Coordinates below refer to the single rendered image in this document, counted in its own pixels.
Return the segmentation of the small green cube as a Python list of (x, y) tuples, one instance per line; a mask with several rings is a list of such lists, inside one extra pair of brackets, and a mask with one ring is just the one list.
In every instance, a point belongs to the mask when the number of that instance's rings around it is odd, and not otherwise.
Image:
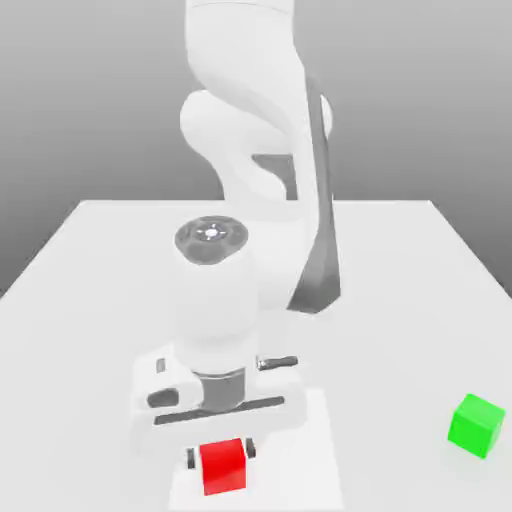
[(447, 439), (485, 460), (499, 437), (505, 416), (503, 408), (467, 394), (452, 415)]

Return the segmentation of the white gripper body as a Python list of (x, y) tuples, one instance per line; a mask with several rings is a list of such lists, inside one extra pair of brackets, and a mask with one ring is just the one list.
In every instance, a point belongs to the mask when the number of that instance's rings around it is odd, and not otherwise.
[(273, 432), (302, 425), (307, 411), (300, 384), (255, 386), (229, 406), (209, 401), (201, 384), (133, 387), (129, 450), (157, 455), (236, 438), (263, 440)]

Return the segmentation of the small red cube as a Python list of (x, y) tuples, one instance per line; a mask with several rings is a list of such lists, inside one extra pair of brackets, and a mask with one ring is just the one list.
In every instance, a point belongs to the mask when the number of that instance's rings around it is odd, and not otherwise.
[(199, 447), (205, 496), (246, 488), (246, 456), (240, 438)]

